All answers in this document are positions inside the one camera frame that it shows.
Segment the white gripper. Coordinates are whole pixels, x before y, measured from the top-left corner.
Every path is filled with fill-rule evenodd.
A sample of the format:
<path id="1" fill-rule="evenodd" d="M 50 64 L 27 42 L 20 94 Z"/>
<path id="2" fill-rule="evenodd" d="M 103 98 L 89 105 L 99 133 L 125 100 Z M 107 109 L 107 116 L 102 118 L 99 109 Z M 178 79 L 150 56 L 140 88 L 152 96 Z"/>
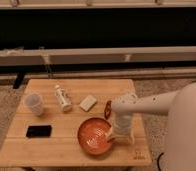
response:
<path id="1" fill-rule="evenodd" d="M 119 135 L 129 135 L 131 133 L 132 127 L 132 116 L 131 115 L 116 115 L 113 122 L 113 131 Z M 106 141 L 113 142 L 115 139 L 115 134 L 113 132 L 108 132 L 106 134 Z M 129 143 L 131 145 L 135 144 L 134 134 L 129 135 Z"/>

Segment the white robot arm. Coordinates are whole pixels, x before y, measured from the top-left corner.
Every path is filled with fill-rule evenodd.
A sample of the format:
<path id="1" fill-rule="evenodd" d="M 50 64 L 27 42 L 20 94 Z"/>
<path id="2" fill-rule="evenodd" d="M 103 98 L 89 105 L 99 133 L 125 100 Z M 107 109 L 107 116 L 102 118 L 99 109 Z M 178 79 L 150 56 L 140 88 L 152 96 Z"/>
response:
<path id="1" fill-rule="evenodd" d="M 138 98 L 127 93 L 111 103 L 115 114 L 107 138 L 131 135 L 135 113 L 167 115 L 166 171 L 196 171 L 196 82 L 180 90 Z"/>

